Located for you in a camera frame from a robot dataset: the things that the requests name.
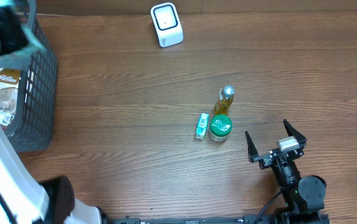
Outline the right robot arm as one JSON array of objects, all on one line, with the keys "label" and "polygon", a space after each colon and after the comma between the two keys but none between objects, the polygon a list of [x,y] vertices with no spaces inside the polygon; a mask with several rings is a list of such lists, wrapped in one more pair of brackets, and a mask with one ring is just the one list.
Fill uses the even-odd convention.
[{"label": "right robot arm", "polygon": [[295,159],[304,155],[307,138],[285,119],[287,138],[277,141],[278,148],[260,155],[246,131],[249,162],[259,164],[260,169],[271,168],[279,191],[256,215],[244,215],[244,223],[276,224],[330,224],[324,209],[326,182],[320,176],[302,177]]}]

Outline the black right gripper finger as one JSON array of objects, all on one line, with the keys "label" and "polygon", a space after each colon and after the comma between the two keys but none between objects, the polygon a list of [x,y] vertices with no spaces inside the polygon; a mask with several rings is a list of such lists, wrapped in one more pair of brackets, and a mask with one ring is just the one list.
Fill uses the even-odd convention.
[{"label": "black right gripper finger", "polygon": [[306,145],[307,138],[303,134],[298,132],[286,119],[283,120],[283,124],[289,137],[294,137],[299,145]]},{"label": "black right gripper finger", "polygon": [[258,151],[248,131],[245,132],[245,137],[247,140],[249,162],[255,162],[255,159],[259,156]]}]

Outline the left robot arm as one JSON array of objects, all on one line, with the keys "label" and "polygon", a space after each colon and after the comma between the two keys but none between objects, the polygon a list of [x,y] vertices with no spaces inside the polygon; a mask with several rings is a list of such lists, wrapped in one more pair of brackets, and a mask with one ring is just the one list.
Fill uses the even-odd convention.
[{"label": "left robot arm", "polygon": [[[45,47],[21,22],[13,1],[0,1],[0,57],[30,56]],[[75,198],[65,175],[38,183],[0,126],[0,223],[107,224],[101,208]]]}]

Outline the brown white snack bag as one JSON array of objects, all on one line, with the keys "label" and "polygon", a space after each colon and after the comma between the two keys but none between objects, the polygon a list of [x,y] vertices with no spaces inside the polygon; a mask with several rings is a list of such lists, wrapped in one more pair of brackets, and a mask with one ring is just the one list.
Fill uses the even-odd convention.
[{"label": "brown white snack bag", "polygon": [[16,114],[21,70],[0,68],[0,125],[6,129]]}]

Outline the green lid white jar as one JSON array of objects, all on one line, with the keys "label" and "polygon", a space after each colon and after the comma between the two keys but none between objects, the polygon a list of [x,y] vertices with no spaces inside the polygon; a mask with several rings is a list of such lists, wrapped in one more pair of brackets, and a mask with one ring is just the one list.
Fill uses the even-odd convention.
[{"label": "green lid white jar", "polygon": [[215,142],[223,142],[232,131],[231,119],[223,114],[213,117],[209,124],[209,137]]}]

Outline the teal snack packet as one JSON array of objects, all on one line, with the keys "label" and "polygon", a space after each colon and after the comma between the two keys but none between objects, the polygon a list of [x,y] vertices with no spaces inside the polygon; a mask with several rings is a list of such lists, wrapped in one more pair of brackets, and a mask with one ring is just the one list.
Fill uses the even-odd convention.
[{"label": "teal snack packet", "polygon": [[14,1],[0,1],[0,56],[30,56],[44,50]]}]

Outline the yellow liquid bottle grey cap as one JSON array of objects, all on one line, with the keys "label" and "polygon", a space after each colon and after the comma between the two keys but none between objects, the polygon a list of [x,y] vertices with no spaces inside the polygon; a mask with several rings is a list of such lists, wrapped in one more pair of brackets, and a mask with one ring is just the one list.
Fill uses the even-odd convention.
[{"label": "yellow liquid bottle grey cap", "polygon": [[219,97],[214,107],[215,115],[228,115],[229,108],[234,101],[235,89],[232,85],[226,85],[219,91]]}]

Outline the Kleenex tissue pack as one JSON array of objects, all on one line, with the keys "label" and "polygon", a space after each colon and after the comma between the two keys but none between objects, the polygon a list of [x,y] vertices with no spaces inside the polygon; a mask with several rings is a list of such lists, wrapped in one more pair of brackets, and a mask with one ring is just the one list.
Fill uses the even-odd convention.
[{"label": "Kleenex tissue pack", "polygon": [[198,124],[196,127],[195,138],[198,140],[203,140],[207,133],[207,127],[209,124],[209,115],[207,113],[202,113],[198,119]]}]

